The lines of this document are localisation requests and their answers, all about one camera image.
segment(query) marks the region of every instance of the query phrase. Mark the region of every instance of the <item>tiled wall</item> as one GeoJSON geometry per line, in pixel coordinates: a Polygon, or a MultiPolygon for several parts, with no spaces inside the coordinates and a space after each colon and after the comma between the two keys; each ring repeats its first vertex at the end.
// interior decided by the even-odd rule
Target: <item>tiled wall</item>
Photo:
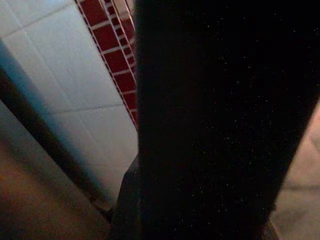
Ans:
{"type": "Polygon", "coordinates": [[[135,28],[129,5],[126,8],[125,0],[75,2],[123,103],[137,126],[135,28]]]}
{"type": "MultiPolygon", "coordinates": [[[[90,21],[101,21],[99,14],[90,21]]],[[[103,36],[104,55],[117,58],[107,28],[95,31],[103,36]]],[[[134,113],[135,84],[123,84],[131,71],[114,64],[110,75],[73,0],[0,0],[0,38],[28,78],[15,79],[9,61],[2,61],[3,70],[22,91],[26,85],[36,89],[47,110],[42,117],[54,121],[53,131],[114,202],[137,154],[133,116],[121,98],[134,113]],[[119,95],[113,77],[127,94],[119,95]]]]}

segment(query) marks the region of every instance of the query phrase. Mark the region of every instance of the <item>white tile wall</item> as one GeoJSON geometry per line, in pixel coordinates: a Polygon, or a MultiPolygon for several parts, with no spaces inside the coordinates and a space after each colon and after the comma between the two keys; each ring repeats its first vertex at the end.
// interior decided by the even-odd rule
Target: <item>white tile wall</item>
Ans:
{"type": "Polygon", "coordinates": [[[74,1],[0,0],[0,38],[39,91],[43,118],[115,203],[137,131],[74,1]]]}
{"type": "Polygon", "coordinates": [[[106,164],[102,150],[83,124],[79,112],[53,114],[51,117],[56,124],[52,130],[79,164],[97,166],[106,164]]]}
{"type": "Polygon", "coordinates": [[[79,112],[84,124],[113,167],[128,168],[137,155],[137,131],[125,107],[114,106],[79,112]]]}
{"type": "Polygon", "coordinates": [[[73,109],[57,79],[23,29],[3,38],[2,42],[29,77],[30,84],[33,84],[38,90],[43,99],[42,104],[49,112],[73,109]]]}
{"type": "Polygon", "coordinates": [[[0,38],[19,28],[21,25],[6,0],[0,0],[0,38]]]}
{"type": "Polygon", "coordinates": [[[114,205],[117,202],[121,183],[127,169],[124,167],[111,166],[85,166],[88,172],[95,177],[95,182],[100,187],[110,204],[114,205]]]}
{"type": "Polygon", "coordinates": [[[57,12],[73,0],[7,0],[23,26],[57,12]]]}
{"type": "Polygon", "coordinates": [[[122,102],[77,6],[25,30],[76,109],[122,102]]]}

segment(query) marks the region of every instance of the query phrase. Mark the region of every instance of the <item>grout line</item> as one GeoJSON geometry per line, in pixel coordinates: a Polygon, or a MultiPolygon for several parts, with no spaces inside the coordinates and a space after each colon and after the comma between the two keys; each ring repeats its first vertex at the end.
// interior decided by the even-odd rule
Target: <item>grout line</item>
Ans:
{"type": "Polygon", "coordinates": [[[109,8],[109,7],[112,7],[112,6],[113,6],[112,2],[105,3],[105,7],[106,7],[106,8],[109,8]]]}
{"type": "Polygon", "coordinates": [[[125,8],[126,8],[127,12],[129,13],[129,18],[130,18],[131,24],[133,26],[133,30],[136,31],[135,23],[134,23],[134,20],[132,18],[132,13],[130,11],[130,7],[129,7],[129,4],[128,4],[127,0],[124,0],[124,3],[125,3],[125,8]]]}
{"type": "Polygon", "coordinates": [[[24,30],[24,32],[25,32],[25,35],[26,35],[27,39],[30,41],[31,45],[33,46],[34,52],[37,55],[37,57],[39,58],[40,62],[42,62],[42,64],[45,66],[45,68],[47,68],[47,70],[49,71],[49,74],[53,77],[53,79],[55,80],[56,84],[58,85],[62,96],[65,98],[65,100],[67,102],[68,107],[75,108],[74,104],[69,99],[69,96],[67,95],[67,93],[65,92],[64,88],[62,87],[62,84],[60,83],[60,81],[58,80],[56,75],[54,74],[54,71],[52,71],[52,69],[49,67],[47,61],[45,60],[45,58],[43,57],[43,55],[39,51],[38,47],[34,44],[34,42],[31,40],[31,38],[28,36],[28,34],[27,34],[27,32],[25,30],[24,30]]]}
{"type": "MultiPolygon", "coordinates": [[[[127,66],[129,67],[129,72],[132,74],[134,83],[137,85],[135,75],[134,75],[134,73],[133,73],[133,71],[132,71],[132,69],[131,69],[131,67],[130,67],[130,64],[129,64],[129,62],[128,62],[128,59],[125,57],[126,54],[125,54],[125,51],[124,51],[124,47],[123,47],[123,45],[122,45],[122,43],[121,43],[121,40],[122,40],[122,39],[125,39],[126,42],[127,42],[127,44],[129,45],[129,39],[128,39],[128,37],[127,37],[127,35],[126,35],[126,31],[125,31],[125,29],[124,29],[124,27],[123,27],[123,25],[122,25],[122,23],[121,23],[121,19],[120,19],[120,17],[119,17],[119,12],[118,12],[118,10],[117,10],[117,7],[115,6],[114,1],[111,0],[111,1],[110,1],[110,4],[111,4],[111,5],[114,7],[114,9],[115,9],[117,18],[118,18],[118,20],[119,20],[119,24],[120,24],[121,29],[122,29],[122,31],[123,31],[123,35],[121,35],[121,36],[118,36],[118,35],[117,35],[117,32],[116,32],[116,30],[115,30],[115,25],[112,23],[112,21],[111,21],[111,27],[112,27],[112,29],[113,29],[113,33],[114,33],[115,37],[117,38],[117,41],[118,41],[119,46],[120,46],[120,48],[121,48],[121,52],[122,52],[122,54],[123,54],[123,56],[124,56],[125,62],[126,62],[126,64],[127,64],[127,66]]],[[[110,19],[110,14],[109,14],[109,12],[108,12],[108,9],[106,8],[106,5],[107,5],[106,3],[102,4],[102,6],[103,6],[103,8],[104,8],[104,11],[106,12],[106,15],[107,15],[108,19],[110,19]]]]}
{"type": "Polygon", "coordinates": [[[112,47],[112,48],[109,48],[107,50],[104,50],[101,52],[101,54],[108,54],[108,53],[112,53],[112,52],[115,52],[117,50],[121,49],[120,46],[115,46],[115,47],[112,47]]]}
{"type": "Polygon", "coordinates": [[[118,29],[120,29],[120,28],[121,28],[121,25],[120,25],[120,24],[114,26],[114,29],[115,29],[115,30],[118,30],[118,29]]]}
{"type": "Polygon", "coordinates": [[[14,30],[14,31],[12,31],[12,32],[10,32],[10,33],[8,33],[8,34],[5,35],[5,36],[3,36],[2,39],[5,38],[5,37],[10,36],[11,34],[14,34],[14,33],[18,32],[18,31],[20,31],[21,29],[26,29],[26,28],[28,28],[29,26],[31,26],[32,24],[35,24],[35,23],[37,23],[37,22],[40,22],[41,20],[43,20],[43,19],[45,19],[45,18],[48,18],[48,17],[50,17],[50,16],[52,16],[52,15],[54,15],[54,14],[56,14],[56,13],[58,13],[58,12],[64,10],[64,9],[72,6],[72,5],[75,5],[75,6],[76,6],[77,4],[76,4],[75,2],[73,2],[73,1],[70,2],[70,3],[67,3],[66,5],[64,5],[64,6],[60,7],[60,8],[58,8],[58,9],[50,12],[49,14],[47,14],[47,15],[45,15],[45,16],[42,16],[42,17],[40,17],[39,19],[36,19],[36,20],[28,23],[27,25],[21,24],[20,20],[18,19],[18,17],[17,17],[16,14],[15,14],[15,12],[12,11],[12,9],[11,9],[11,7],[10,7],[10,5],[9,5],[11,11],[13,12],[14,16],[17,18],[17,20],[18,20],[18,22],[20,23],[21,27],[19,27],[18,29],[14,30]]]}
{"type": "Polygon", "coordinates": [[[136,93],[136,90],[130,90],[130,91],[123,91],[122,94],[126,95],[126,94],[134,94],[136,93]]]}
{"type": "Polygon", "coordinates": [[[129,59],[129,58],[133,57],[133,56],[134,56],[134,54],[133,54],[133,53],[130,53],[130,54],[125,55],[125,56],[126,56],[126,58],[127,58],[127,59],[129,59]]]}
{"type": "Polygon", "coordinates": [[[110,19],[114,19],[114,18],[116,18],[116,17],[117,17],[117,14],[116,14],[116,13],[110,15],[110,19]]]}
{"type": "MultiPolygon", "coordinates": [[[[99,154],[99,159],[100,161],[106,160],[104,158],[105,153],[102,150],[102,148],[98,145],[98,142],[96,140],[96,138],[94,137],[93,133],[90,131],[90,128],[87,126],[86,121],[84,121],[83,117],[81,116],[81,114],[79,114],[78,112],[76,113],[76,116],[78,117],[78,119],[80,120],[80,123],[82,124],[82,126],[84,126],[84,131],[88,134],[88,137],[91,138],[93,145],[96,147],[97,153],[99,154]]],[[[90,163],[90,159],[86,159],[83,158],[82,161],[80,161],[80,165],[86,165],[90,163]]]]}
{"type": "Polygon", "coordinates": [[[96,30],[98,28],[101,28],[101,27],[109,25],[109,24],[110,24],[110,22],[108,20],[102,21],[102,22],[97,23],[96,25],[91,26],[91,30],[93,31],[93,30],[96,30]]]}
{"type": "Polygon", "coordinates": [[[126,69],[126,70],[122,70],[122,71],[113,72],[112,74],[113,74],[113,76],[117,76],[117,75],[126,74],[126,73],[130,73],[130,70],[126,69]]]}
{"type": "Polygon", "coordinates": [[[48,115],[59,115],[59,114],[69,114],[69,113],[98,110],[98,109],[108,109],[108,108],[120,107],[122,105],[124,105],[124,104],[117,103],[117,104],[104,105],[104,106],[98,106],[98,107],[88,107],[88,108],[72,109],[72,110],[65,110],[65,111],[55,111],[55,112],[48,113],[48,115]]]}

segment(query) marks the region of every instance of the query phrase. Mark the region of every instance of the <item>floor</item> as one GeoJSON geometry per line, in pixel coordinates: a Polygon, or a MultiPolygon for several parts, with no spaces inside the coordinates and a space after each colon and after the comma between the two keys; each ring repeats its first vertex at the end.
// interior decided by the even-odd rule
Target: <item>floor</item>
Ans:
{"type": "Polygon", "coordinates": [[[288,171],[271,221],[281,240],[320,239],[320,103],[288,171]]]}

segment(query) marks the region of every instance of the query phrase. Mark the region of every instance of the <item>red tile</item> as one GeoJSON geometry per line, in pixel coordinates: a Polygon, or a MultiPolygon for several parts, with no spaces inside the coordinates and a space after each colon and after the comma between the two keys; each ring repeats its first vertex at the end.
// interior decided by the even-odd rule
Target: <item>red tile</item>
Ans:
{"type": "Polygon", "coordinates": [[[119,20],[118,20],[117,17],[112,18],[112,19],[111,19],[111,22],[113,23],[114,26],[117,26],[117,25],[120,24],[120,22],[119,22],[119,20]]]}
{"type": "Polygon", "coordinates": [[[116,13],[115,8],[114,8],[113,6],[110,6],[110,7],[108,7],[107,9],[108,9],[108,12],[109,12],[110,15],[116,13]]]}
{"type": "Polygon", "coordinates": [[[114,76],[114,79],[121,92],[127,92],[136,89],[136,83],[131,72],[114,76]]]}
{"type": "Polygon", "coordinates": [[[123,51],[124,51],[124,54],[125,54],[125,55],[128,55],[128,54],[131,53],[130,47],[126,47],[125,49],[123,49],[123,51]]]}
{"type": "Polygon", "coordinates": [[[99,3],[99,0],[85,0],[80,4],[83,9],[84,15],[89,21],[90,26],[108,20],[104,9],[99,3]]]}
{"type": "Polygon", "coordinates": [[[133,64],[135,62],[134,56],[128,58],[129,64],[133,64]]]}
{"type": "Polygon", "coordinates": [[[128,64],[121,50],[106,53],[104,57],[111,72],[116,73],[128,69],[128,64]]]}
{"type": "Polygon", "coordinates": [[[137,98],[136,98],[136,93],[129,93],[129,94],[125,94],[123,95],[124,100],[126,102],[126,104],[128,105],[129,109],[135,109],[137,108],[137,98]]]}
{"type": "Polygon", "coordinates": [[[124,37],[124,38],[122,38],[121,40],[120,40],[120,44],[122,45],[122,46],[124,46],[124,45],[127,45],[128,44],[128,42],[127,42],[127,40],[126,40],[126,38],[124,37]]]}
{"type": "Polygon", "coordinates": [[[116,34],[117,34],[118,36],[121,36],[121,35],[124,34],[124,32],[122,31],[121,28],[118,28],[117,30],[115,30],[115,32],[116,32],[116,34]]]}
{"type": "Polygon", "coordinates": [[[137,112],[136,112],[136,111],[133,111],[133,112],[131,112],[131,114],[132,114],[132,116],[133,116],[133,118],[134,118],[134,121],[135,121],[136,123],[138,123],[138,114],[137,114],[137,112]]]}
{"type": "Polygon", "coordinates": [[[128,39],[133,38],[133,36],[135,35],[135,29],[134,26],[132,25],[132,22],[130,19],[126,19],[126,20],[122,20],[121,21],[124,32],[126,34],[126,37],[128,39]]]}
{"type": "Polygon", "coordinates": [[[102,51],[119,46],[111,25],[105,25],[93,30],[102,51]]]}

